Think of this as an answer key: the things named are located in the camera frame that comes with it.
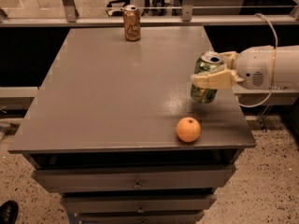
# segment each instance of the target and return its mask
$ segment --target person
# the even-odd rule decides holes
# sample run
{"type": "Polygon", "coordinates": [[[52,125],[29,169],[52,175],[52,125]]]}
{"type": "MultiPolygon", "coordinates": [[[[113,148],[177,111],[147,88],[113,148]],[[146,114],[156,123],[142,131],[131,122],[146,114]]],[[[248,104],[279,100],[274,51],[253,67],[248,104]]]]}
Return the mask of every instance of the person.
{"type": "Polygon", "coordinates": [[[19,213],[17,202],[9,200],[0,206],[0,223],[14,224],[19,213]]]}

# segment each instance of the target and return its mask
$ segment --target can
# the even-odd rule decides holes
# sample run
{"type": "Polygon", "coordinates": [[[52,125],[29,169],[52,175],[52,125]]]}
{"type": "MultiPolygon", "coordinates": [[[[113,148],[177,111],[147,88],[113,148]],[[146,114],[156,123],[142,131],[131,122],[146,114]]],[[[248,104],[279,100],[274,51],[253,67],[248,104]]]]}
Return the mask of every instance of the can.
{"type": "Polygon", "coordinates": [[[134,5],[124,7],[122,11],[125,38],[128,41],[140,39],[140,11],[134,5]]]}
{"type": "MultiPolygon", "coordinates": [[[[222,55],[214,51],[206,51],[202,53],[200,58],[196,61],[195,74],[202,72],[209,72],[224,64],[222,55]]],[[[207,104],[215,99],[217,90],[195,87],[192,85],[191,97],[195,102],[207,104]]]]}

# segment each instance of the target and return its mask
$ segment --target speckled floor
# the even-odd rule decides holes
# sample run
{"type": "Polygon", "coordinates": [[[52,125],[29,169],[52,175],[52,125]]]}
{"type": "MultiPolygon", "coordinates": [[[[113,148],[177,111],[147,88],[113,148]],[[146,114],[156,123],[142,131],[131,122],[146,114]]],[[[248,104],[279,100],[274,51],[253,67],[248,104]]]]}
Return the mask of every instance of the speckled floor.
{"type": "MultiPolygon", "coordinates": [[[[279,115],[266,119],[261,131],[253,116],[247,116],[257,147],[246,149],[236,162],[236,172],[217,201],[197,224],[298,224],[298,142],[279,115]]],[[[31,177],[33,168],[21,155],[7,153],[21,119],[12,119],[10,132],[0,143],[0,203],[19,203],[17,224],[68,223],[59,196],[48,194],[31,177]]]]}

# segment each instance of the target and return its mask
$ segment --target white cable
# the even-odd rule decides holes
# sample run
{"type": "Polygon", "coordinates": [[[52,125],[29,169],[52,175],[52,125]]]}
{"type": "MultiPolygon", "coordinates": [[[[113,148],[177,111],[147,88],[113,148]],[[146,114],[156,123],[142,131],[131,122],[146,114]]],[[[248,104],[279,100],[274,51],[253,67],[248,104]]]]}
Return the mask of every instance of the white cable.
{"type": "Polygon", "coordinates": [[[240,106],[245,107],[245,108],[253,108],[253,107],[256,107],[256,106],[259,106],[259,105],[262,105],[263,103],[265,103],[267,100],[269,100],[269,98],[270,98],[270,96],[271,96],[271,94],[273,92],[273,87],[274,87],[274,69],[275,69],[275,61],[276,61],[276,54],[277,54],[276,50],[277,50],[277,47],[278,47],[278,35],[277,35],[277,33],[276,33],[276,31],[275,31],[275,29],[274,29],[271,21],[268,20],[265,17],[265,15],[263,15],[261,13],[256,13],[255,16],[261,18],[262,20],[266,21],[269,24],[269,26],[270,26],[270,28],[272,30],[272,33],[274,35],[274,38],[275,38],[275,47],[274,47],[275,50],[274,50],[274,55],[273,55],[274,61],[273,61],[273,67],[272,67],[273,72],[272,72],[271,88],[270,88],[270,92],[268,93],[267,97],[265,97],[260,103],[255,104],[255,105],[243,105],[243,104],[239,103],[240,106]]]}

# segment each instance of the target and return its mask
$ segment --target orange fruit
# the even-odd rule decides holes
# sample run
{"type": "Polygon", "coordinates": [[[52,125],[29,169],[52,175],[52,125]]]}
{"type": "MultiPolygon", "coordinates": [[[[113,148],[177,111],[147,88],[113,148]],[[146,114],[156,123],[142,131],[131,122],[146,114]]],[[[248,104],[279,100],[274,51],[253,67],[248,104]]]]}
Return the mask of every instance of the orange fruit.
{"type": "Polygon", "coordinates": [[[201,133],[199,122],[192,118],[186,117],[181,119],[177,125],[177,136],[184,142],[190,143],[195,141],[201,133]]]}

